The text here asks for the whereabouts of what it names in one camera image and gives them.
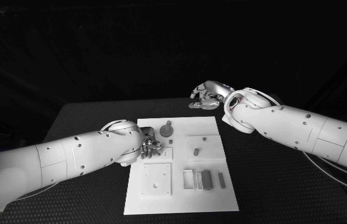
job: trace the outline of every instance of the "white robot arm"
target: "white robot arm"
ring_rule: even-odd
[[[274,100],[271,106],[257,92],[206,81],[190,93],[190,98],[199,93],[200,99],[189,107],[215,109],[223,103],[222,121],[238,131],[257,130],[264,138],[347,166],[347,123]]]
[[[60,140],[0,152],[0,211],[28,192],[108,166],[127,166],[153,149],[160,155],[151,127],[131,121],[109,124],[108,131],[92,131]]]

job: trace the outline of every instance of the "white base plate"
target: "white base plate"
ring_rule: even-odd
[[[164,138],[158,134],[160,127],[166,121],[171,122],[173,134]],[[154,163],[170,163],[170,195],[143,196],[143,166],[147,161],[137,158],[135,163],[129,166],[128,190],[125,193],[124,215],[131,214],[157,214],[157,213],[183,213],[183,212],[212,212],[212,211],[236,211],[236,199],[232,191],[228,165],[225,160],[219,161],[187,161],[186,136],[200,137],[219,135],[215,118],[187,117],[187,118],[158,118],[138,119],[137,126],[150,126],[154,129],[154,137],[163,147],[171,148],[171,160]],[[193,170],[193,191],[183,191],[182,170]],[[203,170],[210,171],[212,190],[197,191],[195,174]],[[218,173],[222,173],[225,189],[221,189]]]

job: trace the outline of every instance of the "table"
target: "table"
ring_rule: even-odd
[[[239,211],[122,215],[129,166],[115,163],[11,202],[0,223],[347,223],[347,194],[302,152],[255,131],[238,132],[221,120],[222,107],[189,109],[190,102],[171,98],[66,104],[43,141],[99,130],[118,119],[213,116]]]

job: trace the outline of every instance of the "gray cylinder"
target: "gray cylinder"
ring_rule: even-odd
[[[210,172],[208,170],[203,170],[200,172],[200,177],[202,177],[202,187],[203,190],[212,190],[212,178],[210,178]]]

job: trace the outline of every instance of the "dark background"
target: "dark background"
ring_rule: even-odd
[[[205,80],[347,121],[345,0],[0,0],[0,149],[64,103],[186,97]]]

